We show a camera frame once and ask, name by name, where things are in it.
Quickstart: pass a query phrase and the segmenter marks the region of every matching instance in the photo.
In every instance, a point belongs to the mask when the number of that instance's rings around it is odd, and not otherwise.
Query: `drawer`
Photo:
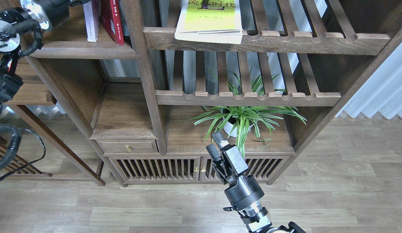
[[[154,140],[97,140],[105,153],[151,153],[158,152]]]

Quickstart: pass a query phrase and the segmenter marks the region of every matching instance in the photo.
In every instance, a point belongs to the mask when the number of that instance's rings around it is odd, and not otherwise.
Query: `slatted cabinet door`
[[[246,157],[249,167],[245,175],[253,175],[259,182],[268,182],[280,171],[290,156],[254,156]],[[201,158],[199,179],[202,182],[220,183],[210,157]]]
[[[200,157],[109,158],[124,184],[198,182]]]

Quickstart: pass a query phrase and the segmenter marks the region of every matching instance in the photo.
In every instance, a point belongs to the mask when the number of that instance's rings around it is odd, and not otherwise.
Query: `drawer knob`
[[[125,145],[125,147],[127,152],[132,152],[132,148],[130,147],[130,145]]]

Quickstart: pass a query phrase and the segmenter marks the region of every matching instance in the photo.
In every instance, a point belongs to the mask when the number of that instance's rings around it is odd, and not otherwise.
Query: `book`
[[[177,40],[241,44],[239,0],[182,0]]]
[[[83,11],[86,21],[87,41],[96,42],[99,35],[100,1],[92,0],[83,4]]]
[[[100,8],[100,22],[103,27],[117,45],[124,45],[118,0],[101,0]]]

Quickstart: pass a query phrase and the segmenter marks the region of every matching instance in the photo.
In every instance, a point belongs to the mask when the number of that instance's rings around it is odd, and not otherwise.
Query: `wooden leg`
[[[47,139],[56,147],[66,158],[68,158],[77,168],[86,174],[99,186],[104,186],[105,181],[102,180],[85,162],[83,162],[60,138],[56,136],[40,119],[37,118],[25,105],[10,105],[14,112],[29,124],[43,138]]]

